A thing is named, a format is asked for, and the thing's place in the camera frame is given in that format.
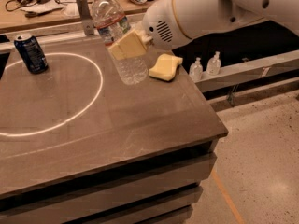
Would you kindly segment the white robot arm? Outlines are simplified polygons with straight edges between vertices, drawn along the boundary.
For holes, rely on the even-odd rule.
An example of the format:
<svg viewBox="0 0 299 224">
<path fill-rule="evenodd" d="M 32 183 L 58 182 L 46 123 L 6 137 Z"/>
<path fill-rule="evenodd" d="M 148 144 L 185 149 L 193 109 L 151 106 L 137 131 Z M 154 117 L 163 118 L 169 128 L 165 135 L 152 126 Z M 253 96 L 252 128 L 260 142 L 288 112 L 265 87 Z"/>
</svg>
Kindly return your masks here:
<svg viewBox="0 0 299 224">
<path fill-rule="evenodd" d="M 263 20 L 299 35 L 299 0 L 158 0 L 143 20 L 108 48 L 117 60 L 142 56 L 151 44 L 170 50 L 194 39 Z"/>
</svg>

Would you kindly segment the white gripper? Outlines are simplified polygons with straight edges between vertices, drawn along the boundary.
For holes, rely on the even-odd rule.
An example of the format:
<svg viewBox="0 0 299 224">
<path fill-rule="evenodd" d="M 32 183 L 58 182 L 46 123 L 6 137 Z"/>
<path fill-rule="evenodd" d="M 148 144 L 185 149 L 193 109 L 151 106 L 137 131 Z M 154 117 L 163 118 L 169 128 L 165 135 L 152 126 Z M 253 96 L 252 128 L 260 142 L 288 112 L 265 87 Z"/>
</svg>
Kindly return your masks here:
<svg viewBox="0 0 299 224">
<path fill-rule="evenodd" d="M 144 15 L 142 26 L 148 34 L 144 30 L 133 29 L 108 48 L 114 59 L 120 61 L 145 55 L 151 40 L 157 49 L 165 50 L 176 49 L 192 41 L 179 27 L 175 0 L 155 2 Z"/>
</svg>

